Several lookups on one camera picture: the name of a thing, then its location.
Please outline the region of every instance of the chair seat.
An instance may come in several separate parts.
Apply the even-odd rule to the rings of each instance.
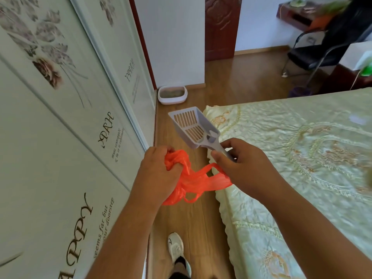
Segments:
[[[342,47],[330,52],[320,66],[337,65],[348,47]],[[304,70],[313,70],[325,54],[321,45],[307,46],[292,49],[288,57]]]

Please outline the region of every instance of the gray litter scoop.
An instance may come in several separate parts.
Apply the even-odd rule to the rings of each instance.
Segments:
[[[222,152],[232,161],[233,157],[220,145],[221,133],[207,120],[197,107],[169,112],[178,135],[192,149],[199,146]]]

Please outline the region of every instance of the chair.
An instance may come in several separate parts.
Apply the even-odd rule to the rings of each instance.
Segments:
[[[350,44],[363,42],[372,33],[372,0],[352,0],[345,11],[328,24],[322,44],[296,48],[304,35],[318,31],[322,30],[308,30],[297,37],[295,45],[288,52],[282,77],[288,77],[286,66],[291,60],[304,70],[313,70],[306,82],[307,88],[319,67],[337,65]]]

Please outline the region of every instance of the sliding wardrobe door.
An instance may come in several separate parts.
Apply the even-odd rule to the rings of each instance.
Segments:
[[[71,0],[147,148],[154,142],[156,93],[128,0]]]
[[[129,191],[1,60],[0,82],[0,278],[83,279]]]
[[[131,189],[144,149],[70,1],[0,0],[0,58]]]

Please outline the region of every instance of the person's left hand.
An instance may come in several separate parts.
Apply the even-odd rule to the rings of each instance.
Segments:
[[[167,171],[164,164],[167,152],[174,152],[174,148],[159,146],[146,151],[130,195],[130,199],[156,211],[173,192],[183,169],[183,165],[177,163]]]

